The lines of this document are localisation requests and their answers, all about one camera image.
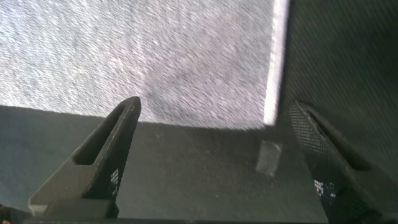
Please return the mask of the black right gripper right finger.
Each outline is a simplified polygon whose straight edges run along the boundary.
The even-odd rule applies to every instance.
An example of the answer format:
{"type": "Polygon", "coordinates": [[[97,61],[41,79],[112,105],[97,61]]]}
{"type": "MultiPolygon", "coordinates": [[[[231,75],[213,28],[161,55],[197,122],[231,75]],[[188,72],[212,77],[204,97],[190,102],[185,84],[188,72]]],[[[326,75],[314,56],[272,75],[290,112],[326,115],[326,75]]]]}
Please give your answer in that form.
{"type": "Polygon", "coordinates": [[[289,116],[329,223],[397,223],[397,181],[311,106],[295,101],[289,116]]]}

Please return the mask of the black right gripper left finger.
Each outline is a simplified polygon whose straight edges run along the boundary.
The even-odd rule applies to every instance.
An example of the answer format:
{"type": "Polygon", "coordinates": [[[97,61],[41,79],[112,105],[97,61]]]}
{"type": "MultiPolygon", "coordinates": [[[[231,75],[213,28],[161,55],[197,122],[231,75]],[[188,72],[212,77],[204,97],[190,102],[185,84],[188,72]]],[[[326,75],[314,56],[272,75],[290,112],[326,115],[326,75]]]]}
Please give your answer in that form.
{"type": "Polygon", "coordinates": [[[114,201],[140,113],[139,97],[120,102],[30,197],[33,215],[44,214],[52,202],[62,199],[114,201]]]}

